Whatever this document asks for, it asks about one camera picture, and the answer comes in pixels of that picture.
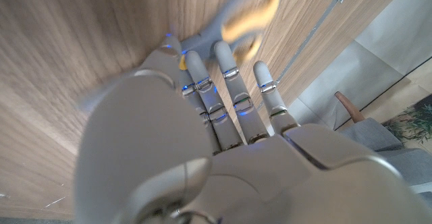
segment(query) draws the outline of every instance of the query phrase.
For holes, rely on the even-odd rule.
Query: yellow object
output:
[[[178,68],[181,70],[187,70],[188,69],[186,67],[186,60],[184,59],[184,55],[182,55],[182,57],[180,58],[180,63],[178,64]]]
[[[252,42],[252,44],[249,47],[249,50],[245,53],[237,53],[236,51],[233,52],[234,60],[237,61],[246,61],[249,59],[252,59],[254,55],[258,52],[259,46],[261,45],[263,41],[263,37],[261,35],[258,35]]]
[[[268,0],[266,4],[246,13],[232,22],[229,26],[222,26],[222,39],[227,43],[232,43],[242,35],[255,30],[262,30],[276,14],[279,0]]]

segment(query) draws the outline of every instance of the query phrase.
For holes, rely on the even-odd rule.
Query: blue led light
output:
[[[264,85],[262,85],[262,86],[259,86],[259,87],[265,87],[265,86],[267,86],[268,84],[270,84],[271,82],[269,82],[269,83],[267,83],[267,84],[264,84]]]
[[[221,118],[225,117],[226,115],[227,115],[227,114],[224,113],[221,117],[218,117],[216,120],[221,119]]]
[[[209,79],[210,77],[207,76],[206,78],[202,79],[201,81],[197,82],[197,84],[201,84],[201,82],[204,82],[205,80]]]

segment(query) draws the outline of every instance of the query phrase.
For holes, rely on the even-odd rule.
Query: wooden wall panel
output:
[[[0,216],[73,218],[74,163],[88,118],[77,99],[139,65],[167,32],[180,40],[197,33],[224,1],[0,0]],[[390,1],[336,5],[279,84],[287,104]],[[281,0],[259,53],[240,65],[256,104],[253,61],[265,61],[276,78],[329,4]],[[210,62],[209,70],[231,105],[219,69]]]

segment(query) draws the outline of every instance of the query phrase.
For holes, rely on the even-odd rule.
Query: wood grain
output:
[[[197,33],[224,1],[0,0],[0,216],[72,219],[74,163],[88,117],[76,109],[79,96],[140,64],[166,33],[180,40]],[[287,105],[390,1],[336,5],[279,84]],[[265,61],[276,78],[329,3],[281,0],[259,53],[240,66],[256,104],[253,61]],[[209,71],[231,105],[212,62]]]

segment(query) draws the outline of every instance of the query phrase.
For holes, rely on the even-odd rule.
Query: grey chair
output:
[[[360,111],[340,92],[336,97],[347,108],[354,125],[341,132],[375,152],[392,164],[406,183],[432,207],[432,155],[418,148],[404,145],[384,126],[374,119],[364,119]]]

